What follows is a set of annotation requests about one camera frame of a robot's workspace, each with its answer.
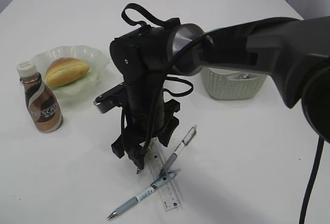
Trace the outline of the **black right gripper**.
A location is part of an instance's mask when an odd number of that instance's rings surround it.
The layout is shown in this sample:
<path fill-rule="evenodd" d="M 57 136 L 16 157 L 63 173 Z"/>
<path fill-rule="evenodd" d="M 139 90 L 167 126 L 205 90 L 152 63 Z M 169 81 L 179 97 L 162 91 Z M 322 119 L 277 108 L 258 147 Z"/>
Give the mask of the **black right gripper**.
<path fill-rule="evenodd" d="M 153 91 L 142 87 L 125 84 L 127 101 L 122 108 L 127 126 L 121 131 L 120 136 L 112 143 L 112 152 L 122 158 L 126 153 L 139 170 L 144 169 L 144 159 L 148 152 L 146 142 L 149 133 L 148 125 L 153 124 L 151 137 L 157 137 L 164 147 L 168 147 L 171 136 L 179 125 L 179 120 L 174 116 L 180 110 L 180 103 L 174 99 L 167 102 L 163 93 L 159 93 L 156 101 L 155 117 L 150 118 Z"/>

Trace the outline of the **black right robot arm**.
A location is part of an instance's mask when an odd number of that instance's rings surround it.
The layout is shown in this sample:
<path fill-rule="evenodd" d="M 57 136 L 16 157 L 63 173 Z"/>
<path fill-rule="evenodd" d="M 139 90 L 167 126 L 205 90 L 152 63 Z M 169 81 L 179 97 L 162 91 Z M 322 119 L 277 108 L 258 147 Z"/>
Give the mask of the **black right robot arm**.
<path fill-rule="evenodd" d="M 203 67 L 269 75 L 285 105 L 300 101 L 313 130 L 329 140 L 329 17 L 270 18 L 210 32 L 171 19 L 115 38 L 110 55 L 124 79 L 114 102 L 128 117 L 111 148 L 140 169 L 151 138 L 167 145 L 178 124 L 166 117 L 165 78 L 193 76 Z"/>

